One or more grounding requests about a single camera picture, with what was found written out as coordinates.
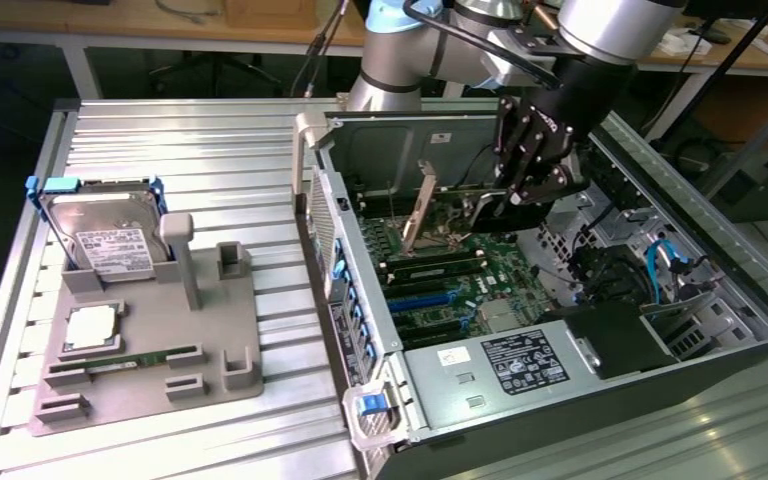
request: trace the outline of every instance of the hard drive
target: hard drive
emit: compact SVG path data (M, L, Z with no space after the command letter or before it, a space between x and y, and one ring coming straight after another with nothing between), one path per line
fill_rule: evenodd
M93 269L102 281L154 276L170 252L158 236L161 183L150 180L46 180L37 202L61 242L70 268Z

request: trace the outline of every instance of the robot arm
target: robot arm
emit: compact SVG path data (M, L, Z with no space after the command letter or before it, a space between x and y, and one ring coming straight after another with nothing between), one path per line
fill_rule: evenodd
M545 38L521 28L509 0L456 0L452 12L437 0L398 2L372 3L349 109L417 110L424 76L476 86L537 84L528 97L500 98L494 189L472 222L474 232L533 228L553 201L588 185L573 147L609 113L685 0L566 0ZM401 23L381 23L378 13ZM552 72L536 61L552 62Z

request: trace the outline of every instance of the power supply label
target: power supply label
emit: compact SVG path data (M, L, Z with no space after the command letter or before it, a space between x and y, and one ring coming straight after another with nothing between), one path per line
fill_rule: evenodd
M481 348L509 395L570 379L541 330L488 340L481 342Z
M151 270L143 232L138 228L75 234L90 266L99 275Z

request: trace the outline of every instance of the motherboard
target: motherboard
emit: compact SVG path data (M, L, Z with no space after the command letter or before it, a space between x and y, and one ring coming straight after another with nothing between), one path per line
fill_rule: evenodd
M517 235L453 234L436 218L408 252L408 216L358 218L406 349L529 326L553 306Z

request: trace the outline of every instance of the warning label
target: warning label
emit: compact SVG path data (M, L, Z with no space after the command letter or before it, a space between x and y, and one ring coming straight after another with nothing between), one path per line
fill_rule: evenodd
M138 228L78 232L75 236L99 275L151 270L143 232Z
M481 342L481 347L509 395L569 380L541 330Z

